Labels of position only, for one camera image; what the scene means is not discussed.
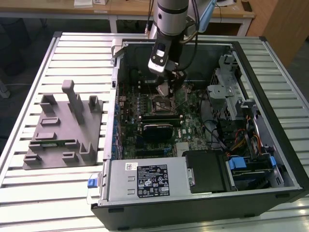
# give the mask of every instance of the metal case frame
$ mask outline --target metal case frame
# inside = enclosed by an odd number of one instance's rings
[[[151,40],[126,40],[125,42],[153,42]],[[297,183],[294,187],[280,189],[270,189],[270,191],[252,190],[250,193],[234,194],[201,194],[195,199],[183,200],[162,200],[157,202],[124,202],[124,203],[102,203],[92,204],[92,212],[104,223],[109,230],[127,230],[136,227],[156,227],[169,224],[180,224],[190,222],[200,222],[207,220],[219,220],[227,218],[254,217],[271,209],[272,207],[285,202],[292,202],[305,196],[309,192],[309,178],[302,167],[290,141],[272,109],[257,77],[250,66],[246,55],[237,41],[217,42],[203,41],[202,43],[231,44],[232,52],[240,64],[240,69],[248,83],[250,83],[256,103],[261,110],[262,116],[267,120],[270,133],[276,138],[275,144],[284,154],[289,164],[292,176]],[[113,72],[113,79],[118,75],[120,62],[115,62],[116,68]],[[109,111],[109,119],[113,120],[113,110]],[[107,199],[107,189],[109,188],[108,174],[110,173],[109,160],[104,162],[103,178],[101,186],[106,189],[101,190],[101,199]]]

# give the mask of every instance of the wooden desk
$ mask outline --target wooden desk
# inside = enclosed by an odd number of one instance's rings
[[[250,0],[257,12],[249,36],[265,36],[277,56],[288,67],[309,31],[308,0]]]
[[[0,0],[0,12],[95,14],[95,11],[103,11],[108,14],[111,2],[106,5],[93,4],[91,8],[74,8],[74,0]]]
[[[108,19],[111,32],[117,33],[117,20],[147,20],[148,7],[149,0],[109,0],[107,5],[82,9],[74,8],[74,0],[0,0],[0,17]],[[221,7],[221,14],[216,8],[211,22],[241,24],[238,35],[245,36],[254,17],[237,0],[234,5]]]
[[[112,0],[110,7],[111,24],[116,24],[117,20],[147,20],[149,0]],[[238,36],[245,36],[252,19],[255,18],[254,12],[247,12],[243,9],[241,0],[227,7],[216,7],[212,14],[212,23],[235,23],[241,24]]]

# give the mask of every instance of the slotted aluminum surface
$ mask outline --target slotted aluminum surface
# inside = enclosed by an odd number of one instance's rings
[[[102,171],[114,38],[143,39],[138,34],[63,33],[54,38],[1,156],[0,230],[107,231],[86,202],[87,179]],[[304,97],[267,43],[258,38],[201,36],[200,40],[238,40],[306,172],[309,171],[309,112]],[[33,136],[44,93],[67,101],[62,81],[72,79],[82,100],[104,101],[97,166],[24,171],[23,158]],[[249,87],[244,86],[251,96]],[[281,204],[259,217],[140,229],[136,231],[304,231],[309,229],[309,200]]]

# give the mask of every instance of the sticker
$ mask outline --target sticker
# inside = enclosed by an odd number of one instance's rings
[[[94,11],[95,13],[107,14],[107,11]]]
[[[169,196],[168,166],[137,167],[137,189],[139,198]]]
[[[42,147],[58,146],[57,144],[42,144]]]
[[[126,171],[135,171],[137,170],[138,163],[126,163]]]

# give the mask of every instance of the white table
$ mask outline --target white table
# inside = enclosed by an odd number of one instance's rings
[[[23,170],[44,93],[65,101],[61,84],[75,82],[82,99],[98,95],[104,101],[99,149],[104,148],[106,112],[112,76],[111,45],[114,38],[145,38],[142,34],[63,33],[53,38],[0,158],[0,230],[107,232],[86,202],[87,180],[102,171],[102,151],[96,166]],[[309,158],[309,106],[267,43],[259,38],[200,36],[200,40],[238,40],[306,171]],[[244,87],[249,96],[250,89]],[[98,197],[94,191],[92,197]],[[258,217],[191,223],[137,230],[150,231],[294,231],[309,228],[309,201],[276,206]]]

